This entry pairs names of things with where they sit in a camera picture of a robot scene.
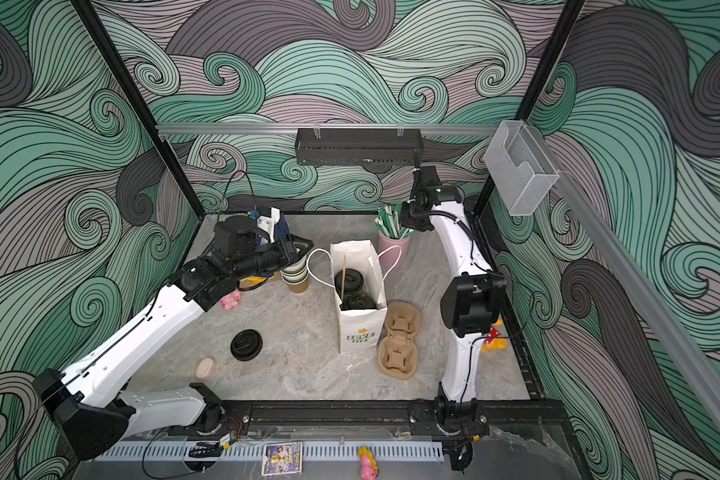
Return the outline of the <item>brown paper straw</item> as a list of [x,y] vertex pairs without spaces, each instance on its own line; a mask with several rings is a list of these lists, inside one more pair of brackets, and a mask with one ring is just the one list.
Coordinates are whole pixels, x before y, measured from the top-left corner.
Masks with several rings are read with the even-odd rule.
[[340,292],[341,304],[344,303],[344,297],[345,297],[346,269],[347,269],[347,259],[346,259],[346,255],[344,255],[342,272],[341,272],[341,292]]

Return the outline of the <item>white green paper takeout bag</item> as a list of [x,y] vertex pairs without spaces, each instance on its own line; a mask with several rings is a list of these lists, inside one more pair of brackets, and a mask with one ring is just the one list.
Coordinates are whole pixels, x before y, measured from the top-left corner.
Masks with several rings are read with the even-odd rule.
[[313,250],[306,257],[311,279],[332,291],[332,310],[338,325],[338,350],[348,354],[377,346],[388,311],[385,292],[387,273],[380,260],[391,256],[400,261],[400,248],[389,247],[377,252],[369,240],[353,240],[332,244],[321,252],[329,259],[329,277],[321,278],[312,272]]

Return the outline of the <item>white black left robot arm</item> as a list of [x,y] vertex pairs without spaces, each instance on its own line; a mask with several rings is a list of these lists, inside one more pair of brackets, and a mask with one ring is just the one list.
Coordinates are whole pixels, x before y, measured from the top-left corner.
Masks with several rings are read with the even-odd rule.
[[314,244],[277,222],[232,215],[216,224],[214,240],[159,287],[154,299],[99,347],[63,371],[48,369],[35,392],[75,456],[91,460],[121,439],[164,427],[215,433],[221,399],[197,382],[168,392],[128,393],[124,386],[169,339],[235,291],[245,278],[266,277],[304,259]]

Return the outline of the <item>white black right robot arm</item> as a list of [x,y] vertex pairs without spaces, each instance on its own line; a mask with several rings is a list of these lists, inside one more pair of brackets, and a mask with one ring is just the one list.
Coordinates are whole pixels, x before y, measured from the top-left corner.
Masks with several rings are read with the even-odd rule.
[[411,195],[400,208],[400,221],[417,232],[435,232],[451,272],[440,300],[449,343],[436,398],[437,421],[443,424],[450,419],[474,418],[481,344],[499,319],[507,280],[480,252],[460,190],[442,183],[434,166],[413,169]]

